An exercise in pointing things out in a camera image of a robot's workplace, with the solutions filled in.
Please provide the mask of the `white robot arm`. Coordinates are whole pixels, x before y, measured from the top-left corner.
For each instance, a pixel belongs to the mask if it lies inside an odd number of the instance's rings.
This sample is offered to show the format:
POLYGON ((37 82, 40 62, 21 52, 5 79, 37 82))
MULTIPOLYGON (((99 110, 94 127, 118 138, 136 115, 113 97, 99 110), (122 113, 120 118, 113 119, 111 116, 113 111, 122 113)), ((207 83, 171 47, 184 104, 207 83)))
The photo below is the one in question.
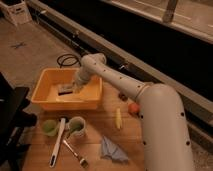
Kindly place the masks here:
POLYGON ((73 80, 75 88, 86 85, 93 75, 139 104, 146 171, 195 171, 183 102, 174 88, 111 69, 102 53, 82 57, 73 80))

